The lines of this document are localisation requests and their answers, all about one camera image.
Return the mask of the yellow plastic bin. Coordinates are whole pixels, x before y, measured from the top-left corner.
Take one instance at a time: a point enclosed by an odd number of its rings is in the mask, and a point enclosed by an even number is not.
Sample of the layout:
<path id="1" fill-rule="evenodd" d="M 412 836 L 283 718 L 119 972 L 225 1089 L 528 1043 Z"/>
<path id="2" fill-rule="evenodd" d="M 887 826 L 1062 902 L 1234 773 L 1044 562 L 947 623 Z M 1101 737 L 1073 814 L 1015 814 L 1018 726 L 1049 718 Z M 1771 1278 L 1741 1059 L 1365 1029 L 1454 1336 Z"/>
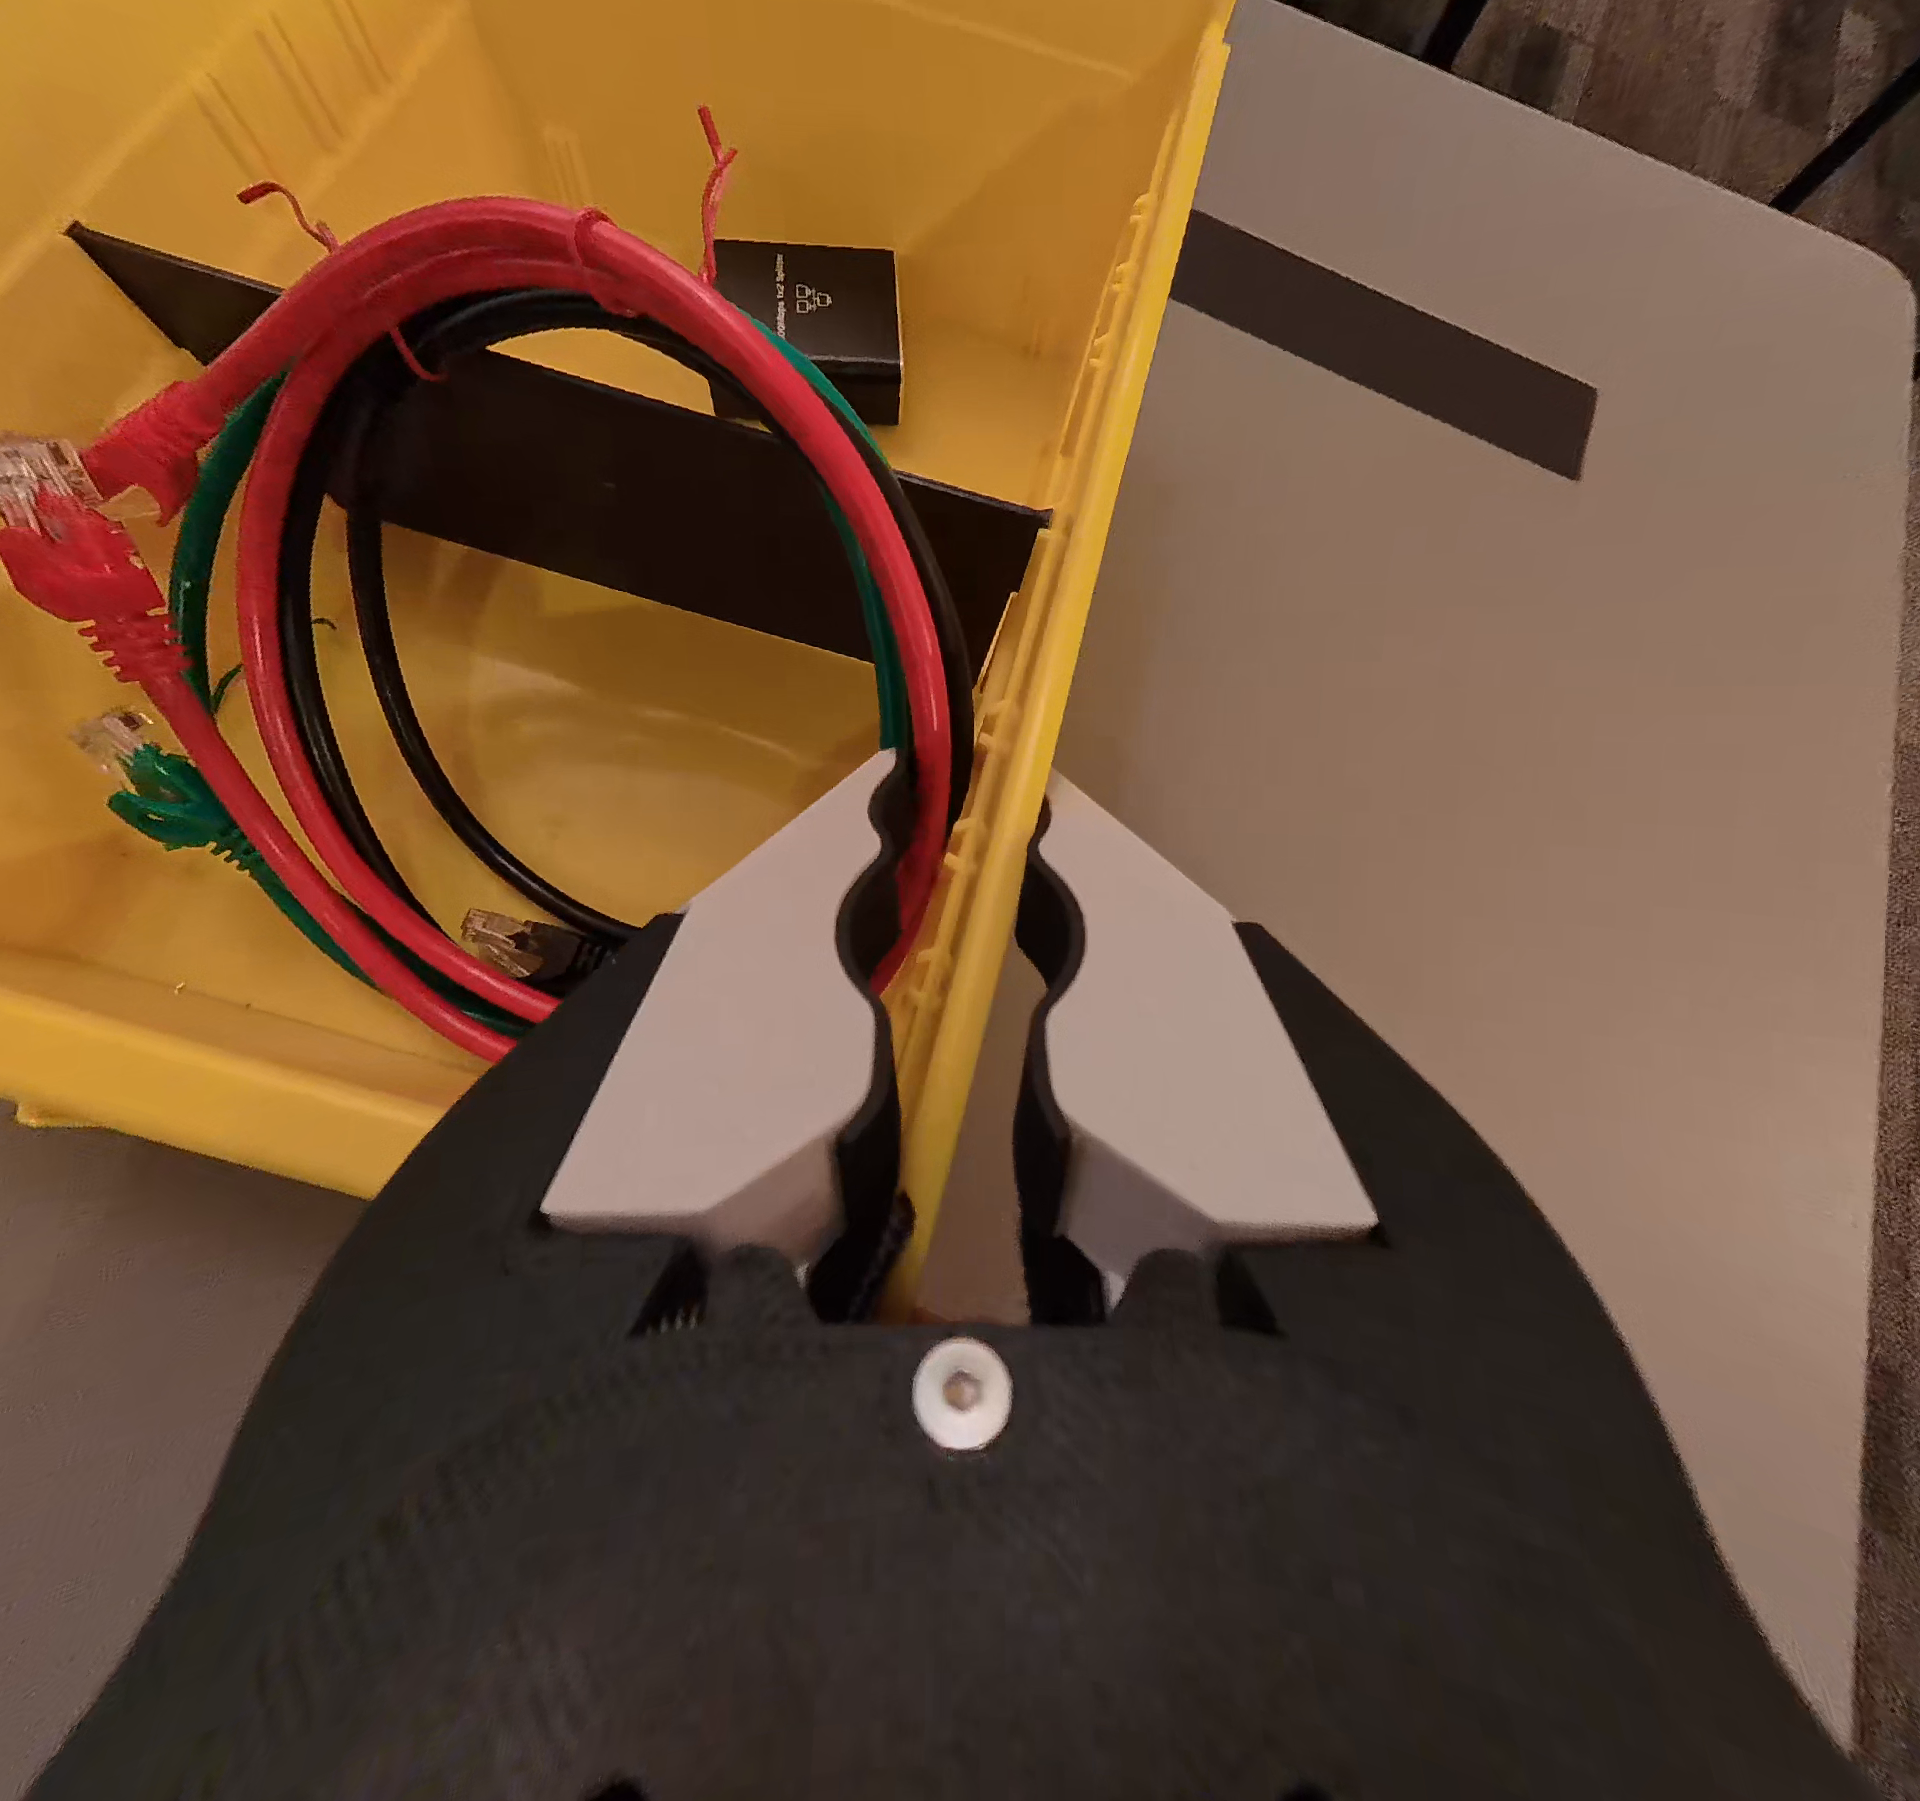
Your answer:
<path id="1" fill-rule="evenodd" d="M 599 205 L 698 252 L 698 104 L 742 146 L 724 225 L 901 256 L 896 469 L 1037 506 L 989 660 L 958 842 L 887 1007 L 906 1045 L 906 1316 L 956 1156 L 1234 0 L 5 0 L 5 432 L 95 439 L 174 379 L 73 223 L 245 277 L 409 205 Z M 597 897 L 693 894 L 876 745 L 870 673 L 605 583 L 405 538 L 422 708 L 538 861 Z M 5 1098 L 374 1191 L 481 1062 L 234 870 L 164 864 L 65 745 L 123 699 L 5 575 Z"/>

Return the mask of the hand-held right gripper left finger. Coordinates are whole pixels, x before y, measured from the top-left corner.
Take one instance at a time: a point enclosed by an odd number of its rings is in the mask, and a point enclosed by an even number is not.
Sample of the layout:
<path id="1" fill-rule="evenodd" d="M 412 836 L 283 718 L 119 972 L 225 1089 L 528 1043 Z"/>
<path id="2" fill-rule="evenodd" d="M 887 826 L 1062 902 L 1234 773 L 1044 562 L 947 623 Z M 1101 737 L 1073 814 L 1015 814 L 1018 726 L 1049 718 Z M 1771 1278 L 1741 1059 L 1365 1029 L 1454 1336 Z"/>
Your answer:
<path id="1" fill-rule="evenodd" d="M 877 976 L 901 949 L 906 757 L 843 784 L 699 889 L 545 1191 L 575 1235 L 779 1249 L 816 1312 L 876 1312 L 915 1229 Z"/>

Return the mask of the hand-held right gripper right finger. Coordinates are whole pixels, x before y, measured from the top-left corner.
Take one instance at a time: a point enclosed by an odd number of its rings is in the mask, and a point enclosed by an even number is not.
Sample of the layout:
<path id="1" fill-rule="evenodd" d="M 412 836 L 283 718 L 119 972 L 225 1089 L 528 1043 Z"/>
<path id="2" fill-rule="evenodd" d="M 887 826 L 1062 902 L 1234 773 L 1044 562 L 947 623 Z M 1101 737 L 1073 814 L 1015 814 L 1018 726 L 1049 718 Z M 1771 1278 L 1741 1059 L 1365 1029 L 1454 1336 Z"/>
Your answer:
<path id="1" fill-rule="evenodd" d="M 1067 778 L 1029 840 L 1018 949 L 1044 982 L 1018 1098 L 1029 1322 L 1106 1322 L 1153 1254 L 1379 1224 L 1250 931 Z"/>

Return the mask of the black bin divider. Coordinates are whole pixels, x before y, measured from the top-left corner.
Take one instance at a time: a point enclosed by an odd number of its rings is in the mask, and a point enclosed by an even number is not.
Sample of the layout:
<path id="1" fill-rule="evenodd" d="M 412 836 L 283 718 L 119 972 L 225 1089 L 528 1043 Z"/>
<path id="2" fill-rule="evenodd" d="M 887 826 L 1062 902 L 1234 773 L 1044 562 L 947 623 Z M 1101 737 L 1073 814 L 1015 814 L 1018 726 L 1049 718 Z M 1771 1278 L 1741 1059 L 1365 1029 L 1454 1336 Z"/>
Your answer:
<path id="1" fill-rule="evenodd" d="M 280 294 L 86 223 L 68 237 L 203 365 Z M 374 474 L 384 522 L 433 541 L 843 656 L 869 647 L 813 474 L 756 426 L 489 351 L 447 385 L 402 394 L 374 439 Z M 1049 516 L 896 476 L 977 673 Z"/>

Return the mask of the black ethernet splitter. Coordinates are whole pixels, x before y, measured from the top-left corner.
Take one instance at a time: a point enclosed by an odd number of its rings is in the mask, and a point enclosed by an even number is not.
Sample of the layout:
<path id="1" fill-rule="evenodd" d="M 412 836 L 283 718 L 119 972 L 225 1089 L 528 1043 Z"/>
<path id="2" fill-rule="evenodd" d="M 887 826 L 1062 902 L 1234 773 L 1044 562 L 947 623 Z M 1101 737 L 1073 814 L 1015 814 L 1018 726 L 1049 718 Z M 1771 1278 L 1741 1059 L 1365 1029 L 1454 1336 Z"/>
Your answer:
<path id="1" fill-rule="evenodd" d="M 865 425 L 901 425 L 904 319 L 893 250 L 724 237 L 717 288 L 813 360 Z"/>

